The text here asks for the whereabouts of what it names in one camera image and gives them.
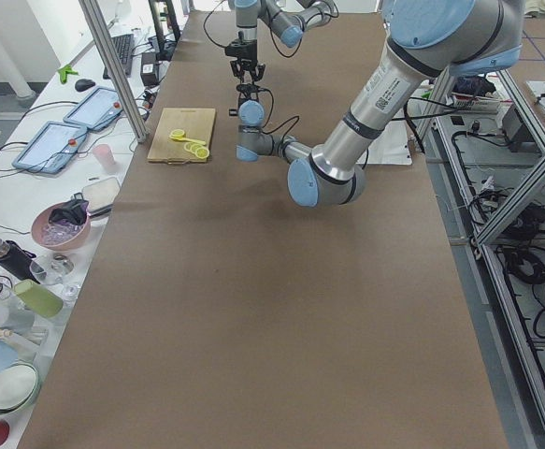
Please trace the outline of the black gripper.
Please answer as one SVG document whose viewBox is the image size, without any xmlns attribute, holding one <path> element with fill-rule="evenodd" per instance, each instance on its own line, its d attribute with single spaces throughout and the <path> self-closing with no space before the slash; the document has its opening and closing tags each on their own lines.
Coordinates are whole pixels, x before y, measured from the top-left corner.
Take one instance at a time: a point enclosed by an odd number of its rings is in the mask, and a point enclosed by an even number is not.
<svg viewBox="0 0 545 449">
<path fill-rule="evenodd" d="M 244 80 L 246 74 L 252 80 L 260 80 L 265 73 L 265 65 L 258 63 L 256 40 L 235 39 L 224 47 L 224 54 L 231 57 L 230 66 L 233 75 Z"/>
<path fill-rule="evenodd" d="M 267 93 L 268 89 L 255 83 L 239 83 L 236 85 L 237 105 L 228 109 L 229 115 L 238 115 L 239 108 L 247 101 L 259 102 L 259 94 Z"/>
</svg>

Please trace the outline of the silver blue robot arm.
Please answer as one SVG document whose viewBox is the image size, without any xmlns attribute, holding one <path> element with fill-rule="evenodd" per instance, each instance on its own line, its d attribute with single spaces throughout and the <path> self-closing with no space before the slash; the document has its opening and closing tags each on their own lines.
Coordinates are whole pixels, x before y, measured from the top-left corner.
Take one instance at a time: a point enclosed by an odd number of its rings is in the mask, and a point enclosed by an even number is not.
<svg viewBox="0 0 545 449">
<path fill-rule="evenodd" d="M 237 38 L 224 47 L 224 53 L 231 58 L 233 75 L 245 82 L 249 75 L 252 82 L 263 77 L 265 66 L 258 62 L 257 26 L 265 24 L 272 35 L 291 49 L 297 46 L 308 29 L 324 26 L 338 16 L 333 1 L 299 1 L 303 8 L 298 12 L 286 12 L 276 1 L 230 1 L 235 12 Z"/>
<path fill-rule="evenodd" d="M 337 16 L 331 1 L 301 5 L 302 11 L 288 13 L 273 1 L 236 1 L 238 38 L 225 53 L 244 96 L 237 105 L 237 158 L 287 161 L 290 195 L 304 207 L 347 204 L 363 192 L 358 159 L 423 81 L 443 71 L 464 77 L 503 70 L 521 53 L 523 1 L 391 1 L 383 13 L 388 36 L 378 67 L 328 139 L 310 148 L 264 131 L 265 110 L 256 98 L 265 69 L 257 61 L 257 23 L 292 48 L 307 30 Z M 247 77 L 251 83 L 244 82 Z"/>
</svg>

